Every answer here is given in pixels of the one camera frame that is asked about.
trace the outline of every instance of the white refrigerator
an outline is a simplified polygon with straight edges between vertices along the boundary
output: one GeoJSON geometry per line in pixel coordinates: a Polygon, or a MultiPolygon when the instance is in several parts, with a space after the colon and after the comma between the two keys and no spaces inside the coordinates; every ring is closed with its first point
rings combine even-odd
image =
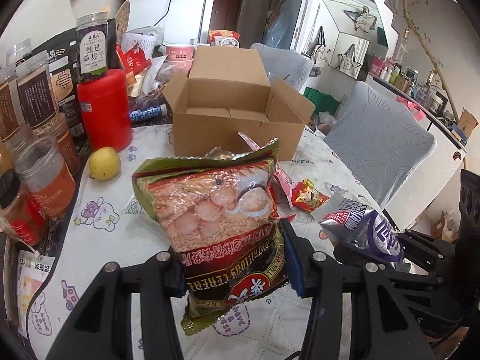
{"type": "Polygon", "coordinates": [[[127,31],[154,26],[163,17],[159,25],[165,26],[165,44],[208,43],[213,1],[128,0],[127,31]]]}

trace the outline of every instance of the chair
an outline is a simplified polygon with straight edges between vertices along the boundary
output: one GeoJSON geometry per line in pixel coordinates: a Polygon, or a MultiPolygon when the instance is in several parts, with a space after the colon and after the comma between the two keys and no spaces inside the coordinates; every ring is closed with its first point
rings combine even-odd
{"type": "Polygon", "coordinates": [[[325,143],[382,208],[436,146],[405,105],[382,99],[364,82],[355,84],[325,143]]]}
{"type": "Polygon", "coordinates": [[[293,50],[275,49],[261,43],[252,44],[250,49],[260,54],[266,72],[270,73],[270,82],[276,78],[285,79],[297,91],[302,89],[314,66],[311,60],[293,50]]]}

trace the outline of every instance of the purple snack bag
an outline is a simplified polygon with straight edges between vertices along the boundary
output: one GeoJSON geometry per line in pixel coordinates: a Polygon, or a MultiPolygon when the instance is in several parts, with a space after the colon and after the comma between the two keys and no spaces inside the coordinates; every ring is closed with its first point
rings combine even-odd
{"type": "Polygon", "coordinates": [[[391,224],[368,204],[338,192],[311,214],[330,239],[367,249],[395,269],[402,264],[403,249],[391,224]]]}

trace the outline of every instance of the countertop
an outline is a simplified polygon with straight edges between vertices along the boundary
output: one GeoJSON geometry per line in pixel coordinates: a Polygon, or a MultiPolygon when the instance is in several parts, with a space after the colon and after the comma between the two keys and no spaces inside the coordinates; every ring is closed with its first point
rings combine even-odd
{"type": "Polygon", "coordinates": [[[457,140],[457,138],[455,138],[453,136],[453,134],[450,132],[450,130],[448,130],[447,127],[445,127],[445,125],[443,123],[441,123],[440,120],[438,120],[436,118],[436,116],[434,114],[432,114],[430,111],[428,111],[426,108],[424,108],[423,106],[421,106],[420,104],[418,104],[414,99],[412,99],[410,96],[407,96],[404,92],[400,91],[398,88],[396,88],[395,86],[393,86],[392,84],[390,84],[388,81],[385,81],[384,79],[381,79],[371,73],[368,73],[372,78],[373,80],[382,85],[383,87],[387,88],[388,90],[390,90],[391,92],[393,92],[394,94],[398,95],[398,96],[402,96],[404,97],[405,99],[407,100],[410,100],[411,102],[414,102],[416,105],[418,105],[421,110],[425,113],[425,115],[427,116],[428,120],[433,124],[435,125],[441,132],[443,132],[445,134],[445,136],[457,147],[457,149],[459,150],[464,150],[465,152],[467,151],[465,149],[465,146],[459,142],[457,140]]]}

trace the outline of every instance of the white tablecloth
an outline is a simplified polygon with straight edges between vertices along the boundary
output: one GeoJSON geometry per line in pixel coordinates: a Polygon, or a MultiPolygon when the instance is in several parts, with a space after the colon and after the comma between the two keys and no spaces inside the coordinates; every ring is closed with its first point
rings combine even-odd
{"type": "MultiPolygon", "coordinates": [[[[134,130],[131,145],[119,153],[121,174],[113,180],[98,182],[89,178],[88,167],[82,175],[80,191],[70,219],[57,266],[47,278],[48,284],[37,293],[28,316],[28,336],[39,360],[45,359],[60,328],[99,270],[109,261],[121,266],[143,263],[169,243],[159,225],[151,220],[134,198],[131,174],[143,160],[173,156],[171,126],[140,127],[134,130]],[[105,217],[92,220],[91,207],[101,207],[105,217]],[[35,316],[43,314],[51,325],[49,335],[37,330],[35,316]]],[[[366,189],[329,147],[307,128],[292,162],[280,166],[296,181],[311,179],[321,192],[332,195],[338,188],[379,210],[366,189]]],[[[320,226],[303,211],[296,211],[292,225],[313,247],[332,255],[328,239],[320,239],[320,226]]],[[[246,325],[224,329],[222,321],[192,337],[180,326],[186,298],[173,299],[179,340],[187,360],[284,359],[302,347],[310,300],[300,299],[290,285],[267,298],[240,305],[246,325]]],[[[135,360],[143,360],[140,299],[132,300],[132,344],[135,360]]]]}

